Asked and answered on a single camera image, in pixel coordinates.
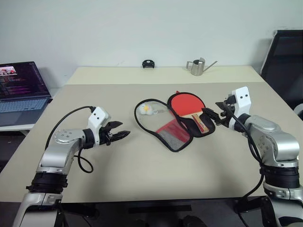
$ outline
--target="red rubber paddle face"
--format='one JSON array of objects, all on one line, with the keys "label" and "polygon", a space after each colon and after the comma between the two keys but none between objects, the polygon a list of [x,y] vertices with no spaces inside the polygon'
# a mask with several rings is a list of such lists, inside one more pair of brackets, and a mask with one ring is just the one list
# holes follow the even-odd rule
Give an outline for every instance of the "red rubber paddle face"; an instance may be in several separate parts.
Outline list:
[{"label": "red rubber paddle face", "polygon": [[198,113],[202,111],[202,108],[205,108],[199,98],[190,94],[181,94],[173,97],[171,107],[179,116]]}]

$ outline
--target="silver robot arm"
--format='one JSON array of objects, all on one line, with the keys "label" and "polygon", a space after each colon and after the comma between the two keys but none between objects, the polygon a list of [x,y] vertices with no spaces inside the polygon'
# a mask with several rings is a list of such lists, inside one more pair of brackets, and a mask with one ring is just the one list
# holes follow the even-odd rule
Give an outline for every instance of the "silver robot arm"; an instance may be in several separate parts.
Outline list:
[{"label": "silver robot arm", "polygon": [[216,104],[223,110],[221,116],[225,118],[221,119],[209,108],[203,109],[204,113],[217,125],[222,124],[241,132],[245,137],[249,134],[256,145],[260,157],[260,173],[265,177],[263,188],[267,194],[267,197],[260,200],[263,225],[303,226],[303,187],[299,183],[298,141],[291,134],[283,132],[276,123],[249,115],[251,101],[247,87],[232,91],[224,102]]},{"label": "silver robot arm", "polygon": [[130,133],[121,131],[111,134],[110,130],[122,123],[107,123],[109,119],[104,109],[96,107],[89,117],[87,129],[59,130],[55,133],[54,143],[45,150],[32,184],[27,187],[29,192],[24,195],[13,227],[55,226],[57,215],[61,212],[61,192],[67,187],[66,177],[75,153],[104,143],[110,145]]}]

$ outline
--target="wooden paddle handle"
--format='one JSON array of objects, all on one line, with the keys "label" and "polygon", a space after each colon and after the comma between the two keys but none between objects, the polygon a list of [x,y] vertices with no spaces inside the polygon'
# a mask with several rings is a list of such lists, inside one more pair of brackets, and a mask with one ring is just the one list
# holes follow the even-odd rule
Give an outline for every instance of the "wooden paddle handle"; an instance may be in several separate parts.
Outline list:
[{"label": "wooden paddle handle", "polygon": [[209,129],[203,123],[203,121],[199,118],[199,116],[197,114],[193,114],[192,117],[202,134],[209,132]]}]

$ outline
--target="laptop keyboard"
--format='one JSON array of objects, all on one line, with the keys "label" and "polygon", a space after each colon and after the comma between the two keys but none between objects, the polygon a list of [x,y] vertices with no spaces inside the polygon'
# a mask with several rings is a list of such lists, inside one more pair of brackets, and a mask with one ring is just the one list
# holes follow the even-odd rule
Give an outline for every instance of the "laptop keyboard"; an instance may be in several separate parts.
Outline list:
[{"label": "laptop keyboard", "polygon": [[14,102],[0,102],[0,113],[40,110],[44,106],[47,99],[31,99]]}]

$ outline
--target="desk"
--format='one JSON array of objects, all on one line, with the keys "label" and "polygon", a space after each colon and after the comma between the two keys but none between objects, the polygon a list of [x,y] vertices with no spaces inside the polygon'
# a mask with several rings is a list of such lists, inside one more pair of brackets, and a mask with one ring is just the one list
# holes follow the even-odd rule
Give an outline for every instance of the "desk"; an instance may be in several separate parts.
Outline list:
[{"label": "desk", "polygon": [[[161,78],[159,72],[162,70],[166,71],[168,77],[172,77],[170,70],[183,73],[181,68],[149,69],[146,72],[149,76]],[[130,130],[131,134],[111,146],[83,151],[82,155],[92,162],[95,171],[86,174],[74,162],[68,175],[68,188],[63,191],[63,202],[203,199],[244,195],[258,182],[259,167],[249,152],[247,140],[240,133],[219,126],[213,134],[194,138],[188,147],[173,153],[154,136],[143,131],[134,120],[134,107],[147,98],[166,102],[176,90],[192,92],[206,106],[219,111],[215,102],[224,100],[236,88],[248,86],[252,100],[250,113],[277,122],[284,131],[294,135],[303,147],[303,122],[274,90],[251,67],[230,67],[230,70],[237,73],[240,82],[235,82],[235,78],[228,82],[228,73],[224,74],[224,70],[219,69],[224,77],[224,83],[220,82],[215,73],[218,67],[208,71],[209,75],[217,77],[216,81],[204,82],[203,76],[207,73],[197,78],[184,72],[188,83],[179,81],[176,84],[174,80],[170,80],[171,84],[131,84],[132,75],[145,76],[144,70],[136,68],[125,69],[129,79],[123,83],[128,84],[119,84],[122,80],[110,81],[117,74],[123,76],[122,68],[79,68],[75,77],[49,104],[0,174],[0,201],[22,201],[27,192],[25,186],[30,185],[35,175],[48,133],[67,112],[84,105],[104,107],[112,120],[124,123],[119,130]],[[76,84],[82,83],[79,81],[81,75],[85,77],[85,84]],[[100,84],[105,81],[103,77],[106,78],[106,85]],[[81,110],[67,118],[59,128],[85,128],[89,114],[88,110]],[[263,194],[261,187],[253,195]]]},{"label": "desk", "polygon": [[[59,88],[49,89],[49,93],[52,98],[55,97]],[[2,126],[0,127],[0,131],[20,131],[24,135],[27,135],[27,130],[31,130],[35,124],[22,124],[22,125],[11,125],[11,126]]]}]

